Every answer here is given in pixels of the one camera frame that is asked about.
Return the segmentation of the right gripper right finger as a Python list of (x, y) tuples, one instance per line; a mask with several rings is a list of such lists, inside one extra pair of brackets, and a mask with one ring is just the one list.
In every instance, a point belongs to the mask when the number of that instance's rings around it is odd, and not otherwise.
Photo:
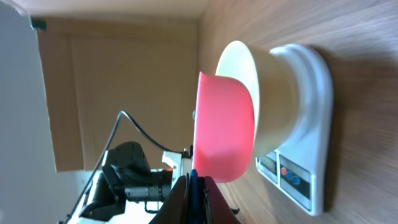
[(240, 224), (239, 220), (233, 214), (230, 206), (220, 192), (215, 181), (205, 177), (205, 185), (208, 190), (208, 202), (210, 205), (210, 214), (214, 224)]

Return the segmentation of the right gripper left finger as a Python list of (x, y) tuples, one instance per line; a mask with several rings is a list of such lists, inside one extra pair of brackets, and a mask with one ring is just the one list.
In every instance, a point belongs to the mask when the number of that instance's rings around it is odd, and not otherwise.
[(150, 224), (186, 224), (190, 200), (190, 176), (180, 176), (169, 197)]

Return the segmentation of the pink scoop blue handle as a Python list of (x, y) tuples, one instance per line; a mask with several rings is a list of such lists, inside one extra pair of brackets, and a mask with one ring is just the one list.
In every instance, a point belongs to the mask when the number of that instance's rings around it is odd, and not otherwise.
[(216, 185), (239, 179), (251, 160), (254, 108), (248, 89), (237, 79), (199, 74), (193, 135), (192, 179), (198, 201), (191, 202), (196, 222), (212, 223), (205, 177)]

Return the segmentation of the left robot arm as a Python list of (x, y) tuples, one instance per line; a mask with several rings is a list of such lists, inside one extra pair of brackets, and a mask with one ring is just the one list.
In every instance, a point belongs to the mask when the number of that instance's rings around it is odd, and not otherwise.
[(127, 214), (129, 202), (143, 204), (152, 223), (195, 223), (191, 210), (193, 149), (165, 152), (170, 169), (152, 170), (141, 145), (125, 142), (104, 153), (66, 223), (109, 223)]

